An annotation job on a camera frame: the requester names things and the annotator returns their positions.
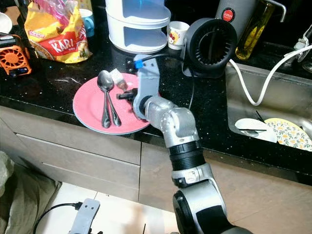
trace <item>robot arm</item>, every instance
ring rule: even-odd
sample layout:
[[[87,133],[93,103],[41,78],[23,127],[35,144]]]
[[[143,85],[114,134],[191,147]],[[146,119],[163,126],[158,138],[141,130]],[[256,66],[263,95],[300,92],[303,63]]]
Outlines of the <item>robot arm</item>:
[[[145,57],[135,57],[139,85],[133,110],[164,135],[173,167],[172,180],[179,188],[173,205],[180,233],[251,234],[227,220],[224,200],[205,162],[192,112],[159,97],[157,62],[154,58],[144,61]]]

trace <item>green cloth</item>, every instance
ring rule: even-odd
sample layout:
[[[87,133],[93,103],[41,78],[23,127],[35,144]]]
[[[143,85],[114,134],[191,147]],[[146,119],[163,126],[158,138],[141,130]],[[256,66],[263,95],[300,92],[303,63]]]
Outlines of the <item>green cloth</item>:
[[[0,234],[31,234],[60,182],[14,162],[0,151]]]

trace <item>pink plate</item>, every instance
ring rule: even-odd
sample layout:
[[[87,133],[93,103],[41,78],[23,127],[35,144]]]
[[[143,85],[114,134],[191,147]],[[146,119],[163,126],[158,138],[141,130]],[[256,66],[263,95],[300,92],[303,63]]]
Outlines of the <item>pink plate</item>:
[[[135,75],[123,73],[123,78],[128,84],[128,90],[137,88],[138,80]],[[87,128],[106,134],[121,135],[137,132],[149,125],[149,122],[139,120],[135,116],[131,104],[126,100],[118,100],[116,94],[123,91],[117,86],[109,92],[121,125],[117,127],[113,123],[112,111],[110,110],[111,126],[102,126],[102,115],[104,107],[104,93],[97,85],[97,77],[84,83],[76,92],[73,109],[77,119]]]

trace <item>blue cup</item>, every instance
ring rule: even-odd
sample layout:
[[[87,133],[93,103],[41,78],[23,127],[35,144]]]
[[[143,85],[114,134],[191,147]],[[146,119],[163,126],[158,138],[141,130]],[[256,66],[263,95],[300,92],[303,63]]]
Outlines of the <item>blue cup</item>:
[[[79,11],[83,20],[87,37],[89,38],[94,36],[94,18],[92,11],[87,9],[79,9]]]

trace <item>white floor tile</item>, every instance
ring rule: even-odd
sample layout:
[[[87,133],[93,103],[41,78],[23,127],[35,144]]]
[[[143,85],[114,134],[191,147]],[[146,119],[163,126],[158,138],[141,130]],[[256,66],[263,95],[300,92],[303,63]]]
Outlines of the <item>white floor tile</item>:
[[[97,192],[76,185],[63,183],[48,207],[61,203],[83,202],[86,198],[94,199]],[[67,234],[76,217],[77,211],[72,206],[57,207],[40,221],[37,234]]]
[[[63,183],[49,207],[61,203],[83,202],[86,198],[98,200],[100,208],[92,223],[92,234],[169,234],[177,232],[175,214],[122,198]],[[39,223],[37,234],[67,234],[75,220],[74,207],[58,207]]]
[[[99,211],[92,224],[97,234],[169,234],[178,231],[175,214],[122,198],[98,193]]]

